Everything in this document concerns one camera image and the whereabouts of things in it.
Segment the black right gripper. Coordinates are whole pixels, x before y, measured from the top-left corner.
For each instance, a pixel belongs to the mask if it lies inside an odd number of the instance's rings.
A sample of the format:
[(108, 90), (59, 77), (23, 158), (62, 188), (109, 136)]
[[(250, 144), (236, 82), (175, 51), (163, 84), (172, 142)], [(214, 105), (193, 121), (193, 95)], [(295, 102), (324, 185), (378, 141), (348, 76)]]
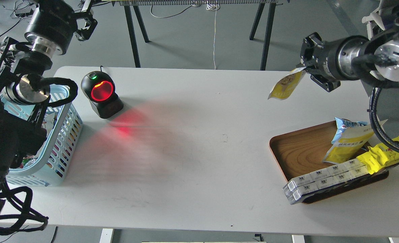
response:
[(338, 52), (342, 39), (322, 40), (317, 32), (303, 39), (301, 58), (310, 78), (327, 92), (341, 86), (342, 74), (338, 67)]

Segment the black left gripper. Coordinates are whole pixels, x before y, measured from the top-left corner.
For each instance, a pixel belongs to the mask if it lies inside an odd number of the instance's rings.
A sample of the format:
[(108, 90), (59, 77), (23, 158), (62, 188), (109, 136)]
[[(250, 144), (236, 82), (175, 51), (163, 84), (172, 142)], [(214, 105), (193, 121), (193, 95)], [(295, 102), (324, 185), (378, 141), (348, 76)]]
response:
[(64, 55), (75, 32), (78, 41), (89, 40), (98, 22), (90, 12), (92, 0), (84, 0), (75, 19), (84, 19), (85, 26), (76, 30), (76, 22), (72, 18), (73, 8), (63, 0), (33, 0), (36, 9), (25, 31), (25, 38), (30, 43), (39, 37), (56, 45), (56, 53)]

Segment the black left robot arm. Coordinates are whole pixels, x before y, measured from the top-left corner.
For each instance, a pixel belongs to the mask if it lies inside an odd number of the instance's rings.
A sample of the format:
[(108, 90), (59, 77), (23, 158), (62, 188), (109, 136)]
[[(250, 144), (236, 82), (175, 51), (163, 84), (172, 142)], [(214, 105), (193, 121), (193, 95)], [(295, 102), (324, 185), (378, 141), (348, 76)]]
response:
[(7, 175), (22, 160), (53, 142), (43, 127), (48, 108), (67, 112), (78, 94), (75, 81), (44, 78), (54, 55), (63, 55), (74, 36), (88, 40), (97, 21), (93, 0), (75, 11), (62, 0), (33, 0), (36, 9), (25, 31), (25, 41), (5, 37), (0, 43), (0, 235), (44, 230), (48, 218), (31, 207), (33, 192), (22, 186), (10, 189)]

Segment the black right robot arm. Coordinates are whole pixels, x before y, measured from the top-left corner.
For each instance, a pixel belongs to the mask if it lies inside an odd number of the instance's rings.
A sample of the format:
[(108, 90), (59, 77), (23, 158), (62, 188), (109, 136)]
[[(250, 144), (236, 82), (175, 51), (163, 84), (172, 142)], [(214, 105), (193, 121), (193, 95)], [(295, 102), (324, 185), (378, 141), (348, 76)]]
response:
[(360, 80), (372, 86), (369, 119), (374, 134), (399, 152), (399, 142), (385, 133), (377, 118), (377, 103), (383, 89), (399, 89), (399, 13), (392, 15), (385, 30), (368, 39), (361, 35), (327, 42), (316, 32), (303, 39), (297, 67), (330, 92), (341, 81)]

